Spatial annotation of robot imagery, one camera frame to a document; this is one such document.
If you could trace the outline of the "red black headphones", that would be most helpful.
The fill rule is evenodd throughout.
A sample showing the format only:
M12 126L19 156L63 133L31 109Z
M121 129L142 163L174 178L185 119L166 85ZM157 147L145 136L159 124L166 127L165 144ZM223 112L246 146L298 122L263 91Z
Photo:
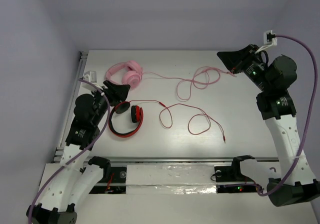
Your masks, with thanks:
M112 123L112 118L114 114L123 114L127 110L130 110L130 116L131 116L131 121L135 124L138 124L138 126L127 133L120 133L115 130L113 123ZM131 105L129 101L124 101L116 105L110 112L109 120L108 120L108 126L109 130L117 137L119 138L129 138L136 134L138 130L141 128L142 123L144 120L144 112L141 107L138 105Z

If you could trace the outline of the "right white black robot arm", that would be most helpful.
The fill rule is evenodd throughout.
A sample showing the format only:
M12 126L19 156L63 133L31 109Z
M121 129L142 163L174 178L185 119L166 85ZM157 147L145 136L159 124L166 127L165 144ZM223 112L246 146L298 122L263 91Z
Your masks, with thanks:
M299 136L297 111L288 88L297 80L297 64L280 55L268 64L253 44L238 51L219 51L217 56L231 74L244 73L261 91L256 104L275 145L281 173L265 169L250 155L232 160L229 175L252 180L259 196L276 207L310 202L320 196L320 182L304 153L306 137Z

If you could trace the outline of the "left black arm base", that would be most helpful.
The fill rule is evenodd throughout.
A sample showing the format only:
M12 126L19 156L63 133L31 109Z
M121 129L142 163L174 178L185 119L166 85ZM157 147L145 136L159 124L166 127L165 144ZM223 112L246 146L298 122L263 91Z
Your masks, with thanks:
M125 194L126 193L126 166L112 166L109 159L93 156L88 165L98 165L103 169L102 179L95 184L90 194Z

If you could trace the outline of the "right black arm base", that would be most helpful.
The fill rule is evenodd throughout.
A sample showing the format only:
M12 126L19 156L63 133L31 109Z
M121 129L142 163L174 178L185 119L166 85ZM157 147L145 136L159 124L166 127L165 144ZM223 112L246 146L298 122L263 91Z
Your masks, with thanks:
M264 190L251 177L257 170L258 161L251 155L234 157L231 165L218 166L210 180L217 183L219 194L258 193Z

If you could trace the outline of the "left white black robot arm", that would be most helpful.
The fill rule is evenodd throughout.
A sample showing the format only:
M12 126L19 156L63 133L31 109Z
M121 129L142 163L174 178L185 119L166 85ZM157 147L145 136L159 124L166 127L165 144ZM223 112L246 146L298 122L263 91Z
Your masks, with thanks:
M92 87L90 93L75 99L74 118L66 138L59 168L42 185L26 215L30 224L74 224L77 210L99 181L111 177L109 159L93 156L87 161L95 142L108 123L99 128L103 117L111 117L111 107L124 102L130 85L113 84L105 80L103 86L83 78L80 82Z

